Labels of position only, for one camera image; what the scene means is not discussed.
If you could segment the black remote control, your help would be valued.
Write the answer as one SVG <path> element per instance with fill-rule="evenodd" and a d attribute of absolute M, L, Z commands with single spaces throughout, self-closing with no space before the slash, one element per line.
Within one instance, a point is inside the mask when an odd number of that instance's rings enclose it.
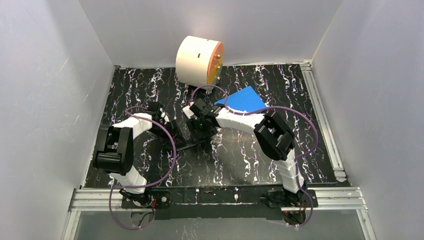
<path fill-rule="evenodd" d="M 204 143 L 205 141 L 206 141 L 205 139 L 202 139 L 202 140 L 199 140 L 199 141 L 193 141 L 192 139 L 182 141 L 182 140 L 178 139 L 175 142 L 176 151 L 180 152 L 180 151 L 195 147 L 197 145 Z"/>

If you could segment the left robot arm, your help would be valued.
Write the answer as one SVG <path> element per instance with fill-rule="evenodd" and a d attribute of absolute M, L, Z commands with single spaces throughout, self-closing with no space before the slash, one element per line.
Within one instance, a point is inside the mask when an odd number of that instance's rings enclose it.
<path fill-rule="evenodd" d="M 173 149 L 167 134 L 151 120 L 162 125 L 172 137 L 177 151 L 188 146 L 175 120 L 170 120 L 163 104 L 153 101 L 141 113 L 135 113 L 113 125 L 101 125 L 97 132 L 91 164 L 105 171 L 132 195 L 145 193 L 148 180 L 134 167 L 134 141 L 144 132 L 156 135 L 166 151 Z"/>

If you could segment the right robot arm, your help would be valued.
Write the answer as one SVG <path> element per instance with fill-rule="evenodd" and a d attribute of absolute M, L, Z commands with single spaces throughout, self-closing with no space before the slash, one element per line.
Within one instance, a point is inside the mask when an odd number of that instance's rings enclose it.
<path fill-rule="evenodd" d="M 194 142 L 214 136 L 218 128 L 255 136 L 262 152 L 275 162 L 282 178 L 280 202 L 296 206 L 304 201 L 306 184 L 295 163 L 295 136 L 278 112 L 247 114 L 210 105 L 202 99 L 191 101 L 182 110 Z"/>

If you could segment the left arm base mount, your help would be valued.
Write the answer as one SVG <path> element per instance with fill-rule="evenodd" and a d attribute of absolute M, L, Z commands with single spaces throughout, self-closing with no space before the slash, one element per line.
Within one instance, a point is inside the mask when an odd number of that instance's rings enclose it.
<path fill-rule="evenodd" d="M 123 209 L 167 209 L 170 206 L 171 196 L 168 191 L 149 188 L 141 194 L 129 193 L 120 190 L 123 196 L 121 207 Z"/>

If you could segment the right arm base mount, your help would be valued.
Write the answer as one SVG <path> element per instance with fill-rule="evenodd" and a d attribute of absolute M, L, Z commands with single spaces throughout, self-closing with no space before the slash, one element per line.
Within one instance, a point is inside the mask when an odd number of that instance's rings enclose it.
<path fill-rule="evenodd" d="M 271 208 L 295 208 L 318 207 L 318 197 L 314 190 L 307 190 L 306 193 L 299 190 L 297 193 L 285 189 L 269 190 L 266 193 L 266 200 Z"/>

